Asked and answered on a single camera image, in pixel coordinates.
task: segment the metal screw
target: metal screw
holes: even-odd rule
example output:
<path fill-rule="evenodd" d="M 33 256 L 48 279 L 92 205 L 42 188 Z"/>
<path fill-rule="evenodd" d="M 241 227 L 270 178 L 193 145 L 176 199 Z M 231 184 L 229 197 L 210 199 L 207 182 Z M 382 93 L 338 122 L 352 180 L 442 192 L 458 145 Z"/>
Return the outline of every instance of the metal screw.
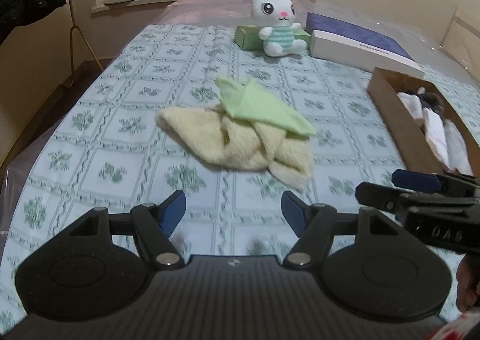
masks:
<path fill-rule="evenodd" d="M 241 264 L 241 261 L 239 259 L 231 259 L 227 263 L 229 266 L 236 267 Z"/>
<path fill-rule="evenodd" d="M 161 253 L 156 257 L 157 261 L 164 266 L 172 266 L 179 262 L 180 256 L 176 253 L 165 252 Z"/>
<path fill-rule="evenodd" d="M 310 255 L 303 252 L 291 253 L 286 258 L 289 262 L 296 266 L 304 266 L 311 261 Z"/>

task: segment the green cloth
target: green cloth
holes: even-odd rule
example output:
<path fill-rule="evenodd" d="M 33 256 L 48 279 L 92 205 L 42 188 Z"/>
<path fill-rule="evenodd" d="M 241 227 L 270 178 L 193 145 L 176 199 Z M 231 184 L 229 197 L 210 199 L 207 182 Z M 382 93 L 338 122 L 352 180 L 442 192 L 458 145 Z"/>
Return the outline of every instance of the green cloth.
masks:
<path fill-rule="evenodd" d="M 233 119 L 263 122 L 302 136 L 314 136 L 316 130 L 302 115 L 250 80 L 246 85 L 217 78 L 220 102 Z"/>

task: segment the hand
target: hand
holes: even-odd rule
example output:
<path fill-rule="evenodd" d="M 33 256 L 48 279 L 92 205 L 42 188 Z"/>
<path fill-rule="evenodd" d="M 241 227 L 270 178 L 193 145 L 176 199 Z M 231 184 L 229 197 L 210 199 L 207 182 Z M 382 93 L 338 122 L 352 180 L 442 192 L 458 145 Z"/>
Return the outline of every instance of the hand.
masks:
<path fill-rule="evenodd" d="M 292 24 L 292 31 L 297 32 L 301 27 L 302 27 L 302 25 L 300 23 L 293 23 Z"/>
<path fill-rule="evenodd" d="M 465 255 L 457 269 L 457 308 L 464 313 L 471 308 L 480 295 L 480 261 Z"/>
<path fill-rule="evenodd" d="M 266 41 L 270 36 L 272 36 L 273 28 L 272 27 L 264 27 L 258 32 L 258 37 Z"/>

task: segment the purple book cover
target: purple book cover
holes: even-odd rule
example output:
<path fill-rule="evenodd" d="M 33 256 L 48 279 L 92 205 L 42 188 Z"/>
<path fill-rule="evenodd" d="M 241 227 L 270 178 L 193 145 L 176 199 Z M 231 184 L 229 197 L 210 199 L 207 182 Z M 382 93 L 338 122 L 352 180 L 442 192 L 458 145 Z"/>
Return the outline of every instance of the purple book cover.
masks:
<path fill-rule="evenodd" d="M 305 31 L 311 34 L 314 29 L 350 38 L 354 41 L 401 55 L 402 57 L 413 61 L 412 57 L 410 57 L 410 55 L 408 55 L 408 53 L 394 39 L 386 35 L 346 21 L 309 12 L 307 15 Z"/>

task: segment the white cloth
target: white cloth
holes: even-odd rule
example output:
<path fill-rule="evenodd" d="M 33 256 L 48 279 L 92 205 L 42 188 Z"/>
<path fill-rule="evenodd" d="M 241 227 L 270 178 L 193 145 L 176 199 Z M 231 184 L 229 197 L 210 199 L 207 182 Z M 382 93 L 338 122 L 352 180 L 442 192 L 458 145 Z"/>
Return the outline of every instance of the white cloth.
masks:
<path fill-rule="evenodd" d="M 442 119 L 430 108 L 423 109 L 423 120 L 425 122 L 425 139 L 430 146 L 435 157 L 448 169 L 447 142 L 445 139 L 445 130 L 443 129 Z"/>
<path fill-rule="evenodd" d="M 162 108 L 155 121 L 208 163 L 237 170 L 268 168 L 282 183 L 300 191 L 311 179 L 314 159 L 308 138 L 270 124 L 232 119 L 221 105 L 212 110 Z"/>
<path fill-rule="evenodd" d="M 472 168 L 469 163 L 469 155 L 465 141 L 458 131 L 457 126 L 450 120 L 445 120 L 443 125 L 445 128 L 445 138 L 447 141 L 448 161 L 452 170 L 465 175 L 473 175 Z"/>
<path fill-rule="evenodd" d="M 422 111 L 422 104 L 418 96 L 415 95 L 408 95 L 403 92 L 397 93 L 398 98 L 402 101 L 405 108 L 410 112 L 413 119 L 417 123 L 418 127 L 423 126 L 423 111 Z"/>

